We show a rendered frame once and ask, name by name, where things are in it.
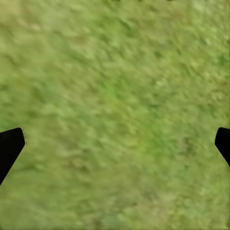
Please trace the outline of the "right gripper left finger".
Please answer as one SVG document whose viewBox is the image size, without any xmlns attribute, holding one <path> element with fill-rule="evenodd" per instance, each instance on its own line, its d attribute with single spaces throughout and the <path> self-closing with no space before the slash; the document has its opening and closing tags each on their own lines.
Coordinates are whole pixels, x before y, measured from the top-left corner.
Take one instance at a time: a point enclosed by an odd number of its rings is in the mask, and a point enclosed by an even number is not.
<svg viewBox="0 0 230 230">
<path fill-rule="evenodd" d="M 24 136 L 20 127 L 0 133 L 0 185 L 24 146 Z"/>
</svg>

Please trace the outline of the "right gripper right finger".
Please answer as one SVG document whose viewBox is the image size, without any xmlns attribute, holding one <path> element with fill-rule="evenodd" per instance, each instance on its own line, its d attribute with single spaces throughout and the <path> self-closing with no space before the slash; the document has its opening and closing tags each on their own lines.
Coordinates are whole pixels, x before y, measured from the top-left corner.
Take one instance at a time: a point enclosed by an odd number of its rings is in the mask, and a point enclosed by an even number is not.
<svg viewBox="0 0 230 230">
<path fill-rule="evenodd" d="M 230 129 L 218 128 L 215 145 L 230 166 Z"/>
</svg>

